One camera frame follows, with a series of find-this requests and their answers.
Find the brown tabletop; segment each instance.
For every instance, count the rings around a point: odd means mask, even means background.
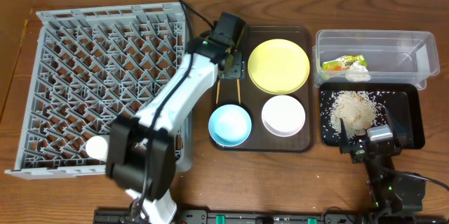
[[[149,4],[175,0],[36,0],[33,11]],[[424,30],[436,37],[441,73],[420,91],[426,145],[404,150],[394,163],[449,183],[449,0],[186,0],[209,19],[223,11],[251,25],[301,25],[320,29]],[[194,18],[196,33],[206,25]],[[14,167],[41,22],[32,15],[0,122],[0,223],[92,223],[98,206],[128,207],[130,198],[104,176],[22,180],[3,174]],[[221,152],[208,139],[212,93],[194,108],[194,166],[171,186],[181,207],[212,210],[322,213],[329,206],[374,206],[363,164],[319,140],[303,154]],[[449,194],[428,183],[422,214],[449,218]]]

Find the gray dish rack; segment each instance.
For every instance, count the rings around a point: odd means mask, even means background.
[[[179,3],[36,13],[41,29],[19,149],[24,179],[105,173],[86,141],[132,117],[175,74],[187,42]],[[192,113],[175,137],[176,171],[193,164]]]

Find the wooden stick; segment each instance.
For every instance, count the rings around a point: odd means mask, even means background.
[[[237,79],[237,93],[239,95],[239,105],[241,105],[241,99],[240,99],[240,79]]]
[[[216,105],[218,105],[218,97],[220,96],[220,82],[221,82],[221,79],[218,80],[218,84],[217,84],[217,99],[215,100]]]

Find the transparent container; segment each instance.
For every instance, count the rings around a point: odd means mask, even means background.
[[[426,78],[440,72],[434,35],[419,31],[321,30],[313,50],[314,85],[325,81],[349,82],[347,72],[323,70],[323,62],[343,55],[365,57],[373,83],[413,84],[426,88]]]

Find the brown tray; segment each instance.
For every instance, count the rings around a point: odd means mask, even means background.
[[[286,39],[295,42],[306,52],[311,62],[311,38],[307,29],[298,26],[247,26],[241,38],[239,50],[243,54],[243,76],[240,79],[241,106],[250,115],[253,127],[245,142],[235,147],[218,145],[211,137],[210,141],[220,150],[252,151],[252,152],[305,152],[314,144],[314,99],[313,78],[309,74],[307,82],[297,91],[291,93],[304,107],[306,121],[300,132],[291,137],[278,137],[268,132],[261,120],[264,104],[274,95],[260,90],[246,74],[248,58],[254,48],[270,39]],[[214,88],[213,106],[239,104],[236,79],[222,79],[220,83],[220,97],[215,104],[217,85]]]

